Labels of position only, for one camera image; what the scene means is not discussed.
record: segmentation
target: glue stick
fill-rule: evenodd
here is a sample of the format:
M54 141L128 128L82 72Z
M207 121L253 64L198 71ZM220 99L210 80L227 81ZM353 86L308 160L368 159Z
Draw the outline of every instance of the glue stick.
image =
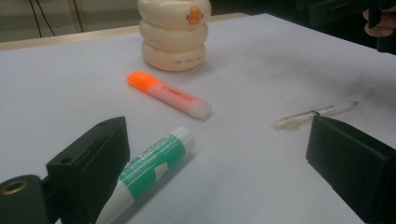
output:
M102 209L96 223L114 221L135 200L161 179L194 147L195 139L189 130L178 127L134 158L119 176L110 199Z

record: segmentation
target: highlighter cap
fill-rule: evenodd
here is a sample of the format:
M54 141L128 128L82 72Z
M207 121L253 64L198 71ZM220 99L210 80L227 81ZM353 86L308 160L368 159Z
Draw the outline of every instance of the highlighter cap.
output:
M131 73L126 80L129 85L145 93L149 93L149 87L159 82L156 77L152 77L151 75L142 71L135 71Z
M212 112L212 106L203 99L199 99L194 106L191 107L192 116L197 119L207 119Z

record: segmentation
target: glue stick cap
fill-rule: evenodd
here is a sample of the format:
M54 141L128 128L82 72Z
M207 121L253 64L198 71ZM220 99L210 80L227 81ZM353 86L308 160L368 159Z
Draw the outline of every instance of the glue stick cap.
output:
M129 85L145 92L149 93L149 87L159 82L156 77L153 77L142 71L135 71L127 77Z
M172 132L170 132L170 134L174 135L176 138L178 138L178 140L180 140L186 150L186 153L194 148L195 138L188 129L184 127L177 127Z

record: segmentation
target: orange highlighter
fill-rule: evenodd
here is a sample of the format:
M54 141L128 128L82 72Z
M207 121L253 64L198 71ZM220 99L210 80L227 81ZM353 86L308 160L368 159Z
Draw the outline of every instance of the orange highlighter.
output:
M127 81L131 86L196 119L207 119L210 116L212 107L206 100L161 82L145 72L133 72L127 77Z

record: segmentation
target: table surface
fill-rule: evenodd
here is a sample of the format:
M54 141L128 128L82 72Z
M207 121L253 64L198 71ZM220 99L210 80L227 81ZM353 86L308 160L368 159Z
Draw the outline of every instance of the table surface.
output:
M181 73L145 63L139 33L0 51L0 181L44 177L92 126L125 116L133 157L177 126L196 147L116 223L362 223L304 158L309 126L271 125L356 100L335 118L396 147L396 58L265 14L208 26L205 62ZM211 117L131 88L135 70L206 99Z

